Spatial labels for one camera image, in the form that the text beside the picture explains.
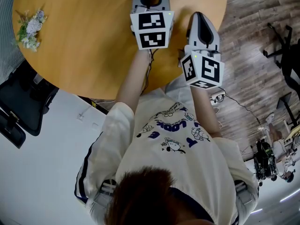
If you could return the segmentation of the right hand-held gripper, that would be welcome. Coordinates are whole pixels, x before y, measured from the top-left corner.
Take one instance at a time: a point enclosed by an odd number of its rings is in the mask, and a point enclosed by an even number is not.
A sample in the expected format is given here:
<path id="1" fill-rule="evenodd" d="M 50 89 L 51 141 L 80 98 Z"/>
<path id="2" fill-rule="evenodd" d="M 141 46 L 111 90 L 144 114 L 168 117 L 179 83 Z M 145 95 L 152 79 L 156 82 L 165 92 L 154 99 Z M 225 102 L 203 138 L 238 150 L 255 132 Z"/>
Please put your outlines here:
<path id="1" fill-rule="evenodd" d="M 180 66 L 187 85 L 205 90 L 220 87 L 225 64 L 221 61 L 220 37 L 213 23 L 195 12 L 187 30 L 187 45 L 180 56 Z"/>

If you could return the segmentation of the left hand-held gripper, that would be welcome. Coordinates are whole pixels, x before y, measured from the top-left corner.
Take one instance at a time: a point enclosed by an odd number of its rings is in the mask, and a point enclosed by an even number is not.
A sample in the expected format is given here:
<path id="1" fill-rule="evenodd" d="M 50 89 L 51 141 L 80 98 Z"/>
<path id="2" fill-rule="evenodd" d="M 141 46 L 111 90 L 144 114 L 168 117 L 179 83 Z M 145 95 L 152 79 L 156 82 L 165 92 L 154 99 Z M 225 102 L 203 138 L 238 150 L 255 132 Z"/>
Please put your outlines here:
<path id="1" fill-rule="evenodd" d="M 133 0 L 130 19 L 140 50 L 169 46 L 174 24 L 169 0 Z"/>

